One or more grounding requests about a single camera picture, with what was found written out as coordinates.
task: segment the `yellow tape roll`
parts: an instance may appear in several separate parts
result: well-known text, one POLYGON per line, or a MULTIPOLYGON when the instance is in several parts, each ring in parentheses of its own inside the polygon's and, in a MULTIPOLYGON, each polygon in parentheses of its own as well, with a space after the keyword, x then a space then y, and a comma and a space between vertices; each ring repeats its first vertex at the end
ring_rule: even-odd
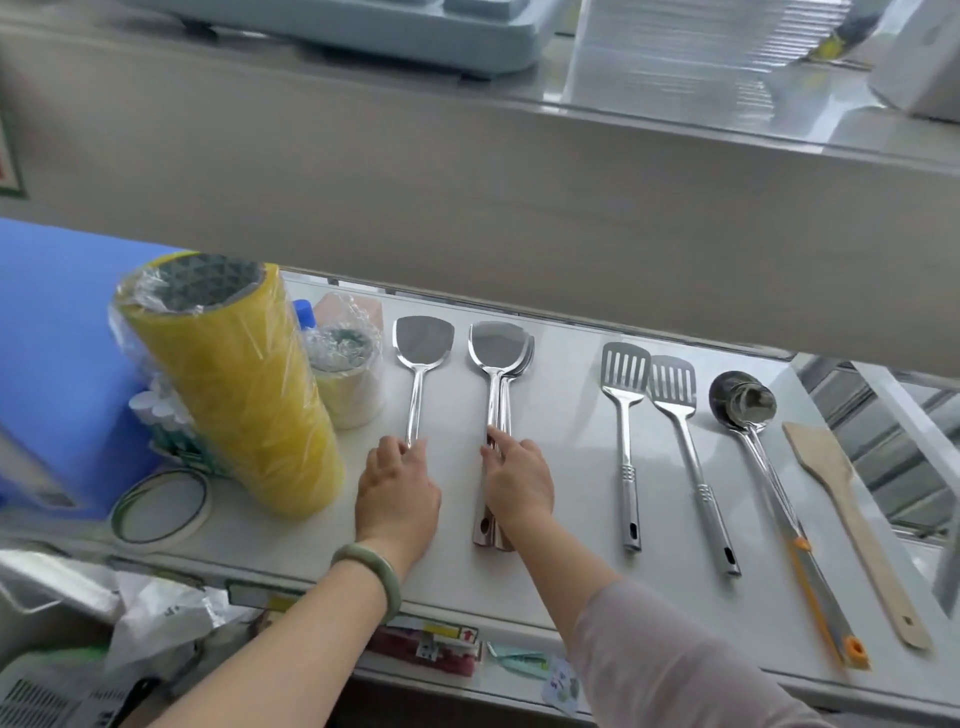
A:
POLYGON ((343 462, 275 265, 167 255, 126 277, 114 305, 260 502, 300 519, 336 498, 343 462))

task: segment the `gray sleeve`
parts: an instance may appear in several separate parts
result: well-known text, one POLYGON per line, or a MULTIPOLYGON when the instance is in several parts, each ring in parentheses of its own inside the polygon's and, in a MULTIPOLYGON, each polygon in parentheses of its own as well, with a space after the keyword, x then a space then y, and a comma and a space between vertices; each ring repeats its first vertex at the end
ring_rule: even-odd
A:
POLYGON ((602 728, 830 728, 730 645, 632 581, 590 599, 569 657, 602 728))

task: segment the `jade bangle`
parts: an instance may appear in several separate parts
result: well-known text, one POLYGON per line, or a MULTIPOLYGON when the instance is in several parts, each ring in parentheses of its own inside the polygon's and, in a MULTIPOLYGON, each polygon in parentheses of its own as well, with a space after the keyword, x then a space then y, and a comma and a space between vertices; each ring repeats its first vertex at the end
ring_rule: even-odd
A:
POLYGON ((347 544, 346 546, 340 546, 340 548, 337 549, 337 552, 333 554, 333 559, 330 561, 330 566, 332 567, 338 561, 343 561, 344 559, 359 561, 370 571, 375 573, 376 578, 378 578, 380 583, 383 584, 383 591, 387 593, 387 614, 380 623, 386 624, 388 621, 396 617, 397 613, 400 611, 400 602, 402 601, 402 597, 400 596, 400 580, 396 578, 396 572, 390 565, 390 562, 383 558, 376 551, 366 548, 365 546, 360 546, 359 544, 347 544))

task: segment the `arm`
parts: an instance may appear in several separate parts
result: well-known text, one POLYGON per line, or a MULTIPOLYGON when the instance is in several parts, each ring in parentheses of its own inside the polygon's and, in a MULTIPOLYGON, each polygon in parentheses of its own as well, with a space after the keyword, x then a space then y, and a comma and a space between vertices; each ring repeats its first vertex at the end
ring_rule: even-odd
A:
MULTIPOLYGON (((406 450, 396 438, 383 438, 360 476, 357 541, 389 561, 401 582, 437 530, 440 491, 427 477, 425 448, 422 440, 406 450)), ((153 728, 324 725, 386 609, 372 571, 338 562, 153 728)))
POLYGON ((487 503, 530 571, 605 728, 828 728, 728 644, 620 576, 553 518, 531 441, 491 428, 487 503))

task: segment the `blue bottle cap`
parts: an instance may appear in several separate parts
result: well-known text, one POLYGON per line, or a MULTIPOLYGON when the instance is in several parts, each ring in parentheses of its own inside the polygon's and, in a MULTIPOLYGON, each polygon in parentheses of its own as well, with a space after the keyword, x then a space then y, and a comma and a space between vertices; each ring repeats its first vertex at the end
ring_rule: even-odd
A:
POLYGON ((294 301, 294 310, 297 311, 297 320, 300 328, 316 328, 317 319, 313 315, 313 304, 307 299, 294 301))

